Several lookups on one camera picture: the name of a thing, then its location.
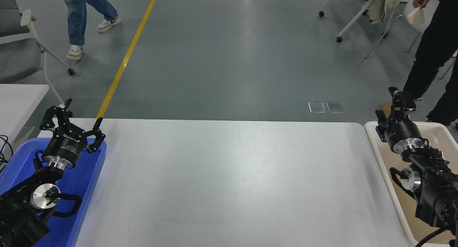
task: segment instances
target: yellow floor line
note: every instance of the yellow floor line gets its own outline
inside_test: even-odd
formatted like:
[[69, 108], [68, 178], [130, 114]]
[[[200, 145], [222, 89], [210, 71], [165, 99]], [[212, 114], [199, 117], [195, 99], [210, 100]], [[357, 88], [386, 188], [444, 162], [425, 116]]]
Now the yellow floor line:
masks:
[[135, 45], [137, 44], [137, 41], [142, 34], [142, 30], [146, 24], [146, 21], [148, 20], [149, 14], [151, 12], [152, 6], [154, 6], [154, 3], [156, 0], [151, 0], [149, 3], [148, 9], [146, 10], [142, 22], [140, 23], [137, 32], [135, 33], [134, 39], [131, 42], [131, 45], [129, 46], [129, 49], [127, 50], [126, 55], [124, 56], [124, 59], [121, 63], [121, 66], [118, 69], [118, 72], [116, 73], [116, 76], [114, 77], [113, 82], [111, 83], [110, 89], [108, 90], [107, 95], [105, 96], [105, 99], [102, 102], [102, 105], [100, 109], [98, 110], [97, 116], [96, 117], [103, 117], [105, 114], [108, 105], [110, 104], [111, 98], [113, 97], [113, 94], [115, 93], [116, 87], [118, 86], [119, 81], [121, 80], [121, 76], [124, 73], [124, 69], [127, 66], [127, 63], [129, 62], [129, 59], [131, 58], [132, 52], [134, 51]]

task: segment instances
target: black pants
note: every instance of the black pants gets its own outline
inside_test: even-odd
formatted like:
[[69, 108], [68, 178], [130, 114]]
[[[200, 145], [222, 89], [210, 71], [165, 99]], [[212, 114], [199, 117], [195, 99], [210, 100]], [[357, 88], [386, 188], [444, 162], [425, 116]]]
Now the black pants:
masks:
[[[414, 99], [421, 97], [434, 80], [439, 68], [444, 66], [458, 49], [458, 0], [441, 0], [430, 25], [425, 30], [415, 62], [404, 86]], [[458, 62], [453, 66], [452, 76], [445, 93], [428, 119], [450, 125], [458, 119]]]

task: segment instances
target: white sneaker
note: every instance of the white sneaker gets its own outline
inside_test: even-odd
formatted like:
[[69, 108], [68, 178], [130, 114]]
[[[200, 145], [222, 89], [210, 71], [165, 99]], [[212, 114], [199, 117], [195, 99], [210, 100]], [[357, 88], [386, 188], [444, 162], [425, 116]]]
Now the white sneaker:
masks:
[[83, 53], [83, 45], [70, 45], [70, 49], [67, 53], [67, 58], [73, 60], [80, 60], [81, 54]]
[[112, 26], [115, 26], [121, 22], [121, 19], [119, 16], [117, 16], [114, 20], [107, 21], [103, 20], [98, 26], [97, 26], [97, 32], [106, 32], [108, 29], [110, 29]]

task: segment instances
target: white table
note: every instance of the white table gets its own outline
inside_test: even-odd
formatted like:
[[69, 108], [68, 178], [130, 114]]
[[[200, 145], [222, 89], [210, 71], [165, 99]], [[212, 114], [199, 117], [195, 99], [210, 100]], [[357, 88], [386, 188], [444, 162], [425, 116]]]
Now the white table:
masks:
[[12, 143], [49, 90], [47, 84], [0, 84], [0, 134]]
[[[72, 122], [89, 130], [95, 119]], [[359, 124], [105, 119], [101, 129], [107, 156], [76, 247], [408, 246]]]

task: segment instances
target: person's leg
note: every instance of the person's leg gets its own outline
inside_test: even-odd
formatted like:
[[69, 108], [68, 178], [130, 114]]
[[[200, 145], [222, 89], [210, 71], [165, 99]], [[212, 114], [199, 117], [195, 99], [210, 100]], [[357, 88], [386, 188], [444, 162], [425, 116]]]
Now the person's leg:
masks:
[[68, 8], [68, 38], [72, 45], [84, 45], [86, 31], [86, 1], [64, 0]]
[[427, 117], [432, 122], [445, 126], [458, 119], [458, 62], [455, 61], [452, 76], [445, 86], [445, 93]]
[[103, 14], [103, 17], [107, 21], [115, 20], [118, 16], [118, 11], [108, 2], [108, 0], [86, 0], [87, 4], [90, 4], [94, 9]]
[[440, 3], [425, 30], [404, 91], [419, 99], [429, 88], [439, 68], [458, 47], [458, 13], [452, 4]]

